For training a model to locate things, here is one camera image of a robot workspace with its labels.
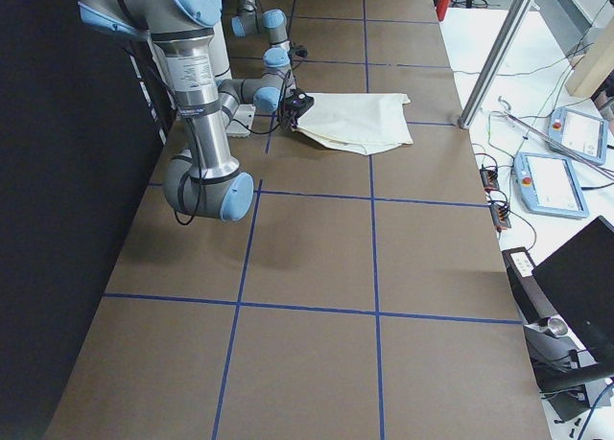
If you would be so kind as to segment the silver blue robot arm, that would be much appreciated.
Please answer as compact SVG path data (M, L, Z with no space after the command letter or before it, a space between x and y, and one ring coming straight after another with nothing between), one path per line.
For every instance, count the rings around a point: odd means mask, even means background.
M294 68L309 55L306 47L291 41L285 12L280 9L265 11L260 0L237 0L231 28L237 37L266 34L272 48L287 52Z
M228 73L221 33L222 0L79 0L83 23L98 32L151 42L162 59L162 83L186 125L187 147L169 163L164 196L177 216L236 221L249 210L254 184L232 156L226 130L251 104L295 127L314 104L299 89L286 15L238 0L231 19L239 37L265 32L270 47L258 79Z

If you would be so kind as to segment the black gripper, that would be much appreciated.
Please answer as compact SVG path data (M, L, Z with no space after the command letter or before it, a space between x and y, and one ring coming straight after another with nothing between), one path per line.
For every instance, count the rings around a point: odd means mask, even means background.
M303 45L292 46L288 51L290 58L307 58L308 50Z
M283 124L296 124L297 120L310 110L315 104L315 98L302 89L295 88L290 91L281 105L281 122Z

